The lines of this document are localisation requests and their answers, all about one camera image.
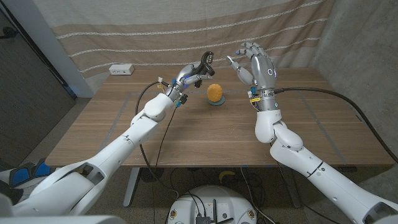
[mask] gray wall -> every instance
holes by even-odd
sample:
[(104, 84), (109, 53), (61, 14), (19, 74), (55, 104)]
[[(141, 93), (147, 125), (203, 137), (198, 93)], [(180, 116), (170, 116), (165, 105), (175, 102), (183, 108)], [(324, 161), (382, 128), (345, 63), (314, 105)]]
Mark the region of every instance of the gray wall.
[(364, 111), (398, 156), (398, 2), (337, 0), (310, 66)]

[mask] wall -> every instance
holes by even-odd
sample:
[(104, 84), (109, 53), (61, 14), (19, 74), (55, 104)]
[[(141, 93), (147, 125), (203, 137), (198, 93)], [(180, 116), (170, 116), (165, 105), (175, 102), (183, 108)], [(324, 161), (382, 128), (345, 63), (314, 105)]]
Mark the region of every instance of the wall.
[(92, 97), (96, 90), (90, 88), (76, 65), (69, 59), (33, 1), (3, 0), (3, 2), (76, 96)]
[(398, 155), (398, 2), (335, 2), (310, 63)]

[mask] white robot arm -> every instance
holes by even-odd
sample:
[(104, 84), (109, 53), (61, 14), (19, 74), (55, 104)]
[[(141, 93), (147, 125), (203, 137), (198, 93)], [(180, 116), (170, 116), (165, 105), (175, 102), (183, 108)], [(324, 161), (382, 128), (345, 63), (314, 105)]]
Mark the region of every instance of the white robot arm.
[(27, 200), (12, 206), (6, 216), (85, 214), (100, 197), (109, 178), (131, 152), (154, 136), (158, 122), (164, 119), (165, 112), (176, 101), (177, 106), (184, 104), (187, 95), (183, 91), (189, 84), (194, 83), (199, 87), (202, 80), (212, 79), (212, 60), (213, 53), (206, 52), (202, 56), (201, 64), (183, 68), (166, 93), (161, 93), (146, 103), (144, 109), (132, 119), (130, 128), (122, 135), (92, 158), (56, 170), (33, 190)]
[(271, 156), (278, 162), (304, 175), (314, 186), (339, 207), (353, 223), (398, 222), (398, 204), (371, 194), (350, 181), (337, 170), (323, 162), (303, 146), (303, 141), (282, 121), (277, 109), (273, 89), (276, 69), (262, 47), (256, 43), (242, 44), (245, 49), (237, 54), (246, 54), (251, 59), (251, 75), (231, 57), (228, 62), (237, 71), (246, 85), (254, 85), (249, 97), (257, 108), (256, 137), (260, 142), (270, 143)]

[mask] striped curtain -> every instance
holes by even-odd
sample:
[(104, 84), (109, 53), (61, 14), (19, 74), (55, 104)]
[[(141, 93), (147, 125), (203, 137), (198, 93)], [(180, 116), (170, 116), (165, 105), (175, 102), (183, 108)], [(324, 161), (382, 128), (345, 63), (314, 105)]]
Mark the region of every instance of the striped curtain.
[(334, 0), (34, 0), (85, 78), (115, 63), (182, 68), (215, 53), (228, 66), (241, 42), (257, 42), (278, 67), (307, 67)]

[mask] yellow sponge ball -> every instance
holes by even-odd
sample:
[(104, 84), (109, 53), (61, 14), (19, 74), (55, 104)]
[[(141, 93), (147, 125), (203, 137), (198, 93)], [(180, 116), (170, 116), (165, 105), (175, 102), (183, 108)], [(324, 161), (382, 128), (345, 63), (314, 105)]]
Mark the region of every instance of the yellow sponge ball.
[(219, 84), (211, 84), (209, 88), (207, 88), (207, 97), (212, 102), (217, 102), (223, 96), (223, 89)]

